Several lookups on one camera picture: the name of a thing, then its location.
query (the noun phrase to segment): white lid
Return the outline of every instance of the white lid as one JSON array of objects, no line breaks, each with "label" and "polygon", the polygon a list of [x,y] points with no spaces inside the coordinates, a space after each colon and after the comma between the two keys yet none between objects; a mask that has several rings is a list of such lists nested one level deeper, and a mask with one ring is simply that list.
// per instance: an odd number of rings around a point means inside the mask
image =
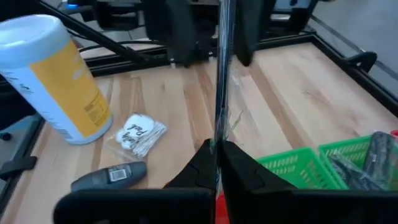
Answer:
[{"label": "white lid", "polygon": [[54,16],[29,15],[0,22],[0,68],[43,60],[69,40],[66,28]]}]

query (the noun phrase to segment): disinfecting wipes container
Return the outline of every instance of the disinfecting wipes container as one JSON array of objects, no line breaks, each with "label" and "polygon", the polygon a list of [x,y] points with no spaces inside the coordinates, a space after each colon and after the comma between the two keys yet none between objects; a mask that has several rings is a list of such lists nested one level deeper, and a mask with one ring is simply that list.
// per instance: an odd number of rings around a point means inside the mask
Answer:
[{"label": "disinfecting wipes container", "polygon": [[56,17],[0,22],[0,74],[70,144],[92,142],[112,124],[104,96]]}]

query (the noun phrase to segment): green basket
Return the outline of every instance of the green basket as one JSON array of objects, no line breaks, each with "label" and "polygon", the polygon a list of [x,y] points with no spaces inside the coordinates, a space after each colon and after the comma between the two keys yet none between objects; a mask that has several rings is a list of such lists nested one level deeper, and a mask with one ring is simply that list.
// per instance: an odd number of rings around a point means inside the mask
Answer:
[{"label": "green basket", "polygon": [[309,147],[262,157],[257,161],[300,189],[340,189]]},{"label": "green basket", "polygon": [[[339,152],[342,156],[349,159],[356,166],[362,169],[366,154],[368,153],[371,136],[363,136],[355,139],[349,139],[345,141],[334,142],[330,144],[324,144],[319,146],[320,159],[332,174],[334,180],[338,183],[341,189],[348,189],[348,186],[344,183],[343,179],[337,174],[336,170],[330,164],[329,156]],[[398,167],[394,167],[394,173],[389,186],[390,190],[398,190]]]}]

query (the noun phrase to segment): wooden table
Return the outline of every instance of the wooden table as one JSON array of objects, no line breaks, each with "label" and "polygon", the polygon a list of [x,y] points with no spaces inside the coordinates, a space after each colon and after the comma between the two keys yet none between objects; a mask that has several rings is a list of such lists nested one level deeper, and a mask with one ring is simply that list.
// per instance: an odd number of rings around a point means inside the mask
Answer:
[{"label": "wooden table", "polygon": [[[108,54],[104,49],[87,55]],[[80,176],[123,162],[106,140],[134,112],[163,122],[168,131],[146,158],[147,178],[135,188],[161,188],[192,158],[214,130],[216,61],[190,69],[158,67],[97,78],[114,123],[103,138],[68,145],[45,125],[32,153],[36,167],[24,172],[1,223],[51,223],[57,201]],[[229,135],[253,158],[342,139],[390,131],[398,119],[312,44],[256,53],[245,68],[233,61]]]}]

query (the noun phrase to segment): barcode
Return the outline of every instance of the barcode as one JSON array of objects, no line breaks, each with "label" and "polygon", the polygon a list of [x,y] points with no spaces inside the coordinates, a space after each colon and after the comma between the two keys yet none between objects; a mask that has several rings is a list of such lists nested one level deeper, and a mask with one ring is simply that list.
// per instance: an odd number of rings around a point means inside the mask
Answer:
[{"label": "barcode", "polygon": [[123,180],[123,179],[127,178],[125,169],[109,172],[109,176],[111,178],[111,182],[115,182],[115,181]]},{"label": "barcode", "polygon": [[62,135],[64,139],[72,139],[72,136],[70,136],[69,132],[65,129],[56,129],[58,133]]}]

